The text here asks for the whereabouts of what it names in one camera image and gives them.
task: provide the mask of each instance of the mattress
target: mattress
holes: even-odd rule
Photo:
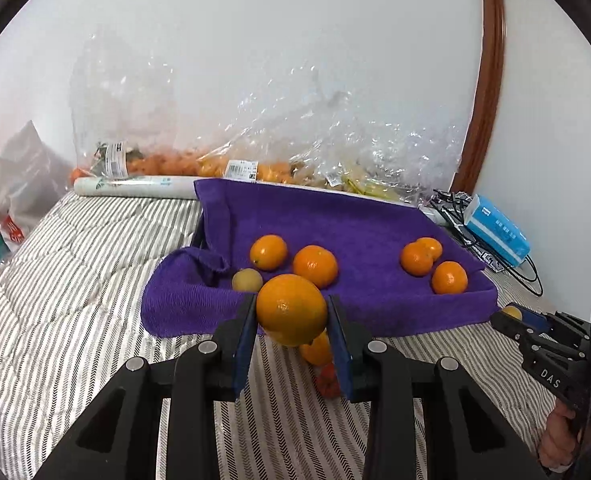
[[[128,358],[179,356],[209,338],[157,338],[140,322],[144,286],[164,256],[188,245],[198,202],[65,196],[0,274],[0,467],[30,479],[77,416]],[[502,274],[499,303],[538,308]],[[553,396],[520,368],[517,345],[489,323],[385,339],[408,357],[456,357],[535,451]],[[248,385],[214,404],[223,479],[361,478],[369,404],[322,399],[297,350],[258,336]],[[157,478],[165,478],[169,402]],[[421,403],[416,472],[427,477]]]

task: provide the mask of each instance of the blue tissue box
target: blue tissue box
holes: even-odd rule
[[[531,251],[520,229],[483,196],[473,195],[464,210],[464,225],[493,247],[512,267],[521,264]]]

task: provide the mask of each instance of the orange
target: orange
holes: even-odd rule
[[[282,176],[280,173],[275,173],[275,171],[269,171],[265,174],[264,178],[261,178],[264,182],[282,182]]]
[[[457,262],[442,262],[435,268],[431,286],[436,294],[461,294],[469,285],[466,271]]]
[[[427,248],[431,258],[433,261],[437,261],[437,259],[442,256],[442,244],[438,242],[435,238],[418,238],[416,242],[423,244],[424,247]]]
[[[224,155],[205,156],[200,162],[200,167],[197,170],[198,176],[224,176],[226,166],[229,164],[229,159]]]
[[[180,175],[182,174],[181,169],[181,157],[179,155],[172,155],[166,157],[160,163],[160,174],[161,175]]]
[[[271,171],[275,171],[275,173],[281,173],[284,175],[290,175],[291,164],[288,162],[274,162],[271,164]]]
[[[75,184],[75,181],[82,176],[88,176],[88,171],[84,171],[81,168],[75,168],[75,170],[70,172],[69,182]]]
[[[197,161],[197,158],[191,155],[185,155],[181,159],[181,163],[179,165],[180,174],[184,176],[195,176],[197,175],[200,169],[200,163]]]
[[[266,164],[258,164],[258,172],[256,173],[257,180],[266,180],[271,173],[271,168]]]
[[[310,345],[300,345],[300,354],[306,362],[313,366],[324,366],[333,361],[333,352],[327,331],[325,330],[317,336]]]
[[[255,241],[248,257],[259,270],[275,270],[284,263],[287,254],[286,242],[282,238],[266,235]]]
[[[266,334],[285,346],[310,343],[327,324],[327,303],[322,293],[295,274],[268,280],[258,293],[256,313]]]
[[[143,158],[140,163],[140,171],[145,175],[159,175],[162,160],[162,155],[151,155]]]
[[[413,242],[406,245],[400,253],[400,265],[410,275],[420,277],[431,272],[433,258],[426,245]]]
[[[338,277],[338,262],[324,247],[308,245],[295,255],[293,272],[318,288],[324,288]]]

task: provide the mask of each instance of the red fruit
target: red fruit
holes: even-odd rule
[[[315,378],[315,387],[325,399],[336,399],[341,396],[333,363],[327,364],[320,370],[320,375]]]

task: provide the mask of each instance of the yellow fruit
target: yellow fruit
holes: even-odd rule
[[[416,242],[424,245],[429,251],[431,258],[435,262],[440,256],[442,256],[442,244],[438,242],[435,238],[418,238]]]
[[[238,270],[230,282],[233,290],[238,292],[259,292],[264,280],[262,275],[255,269]]]
[[[248,257],[259,270],[275,270],[284,263],[287,254],[288,248],[282,238],[266,235],[255,241]]]
[[[268,336],[285,346],[308,344],[327,325],[327,303],[322,293],[295,274],[268,280],[259,291],[256,313]]]
[[[325,366],[333,361],[329,335],[325,330],[310,345],[300,345],[300,354],[313,366]]]
[[[515,317],[515,319],[519,319],[520,321],[522,321],[522,312],[517,306],[507,305],[502,309],[502,312],[504,312],[508,316]]]

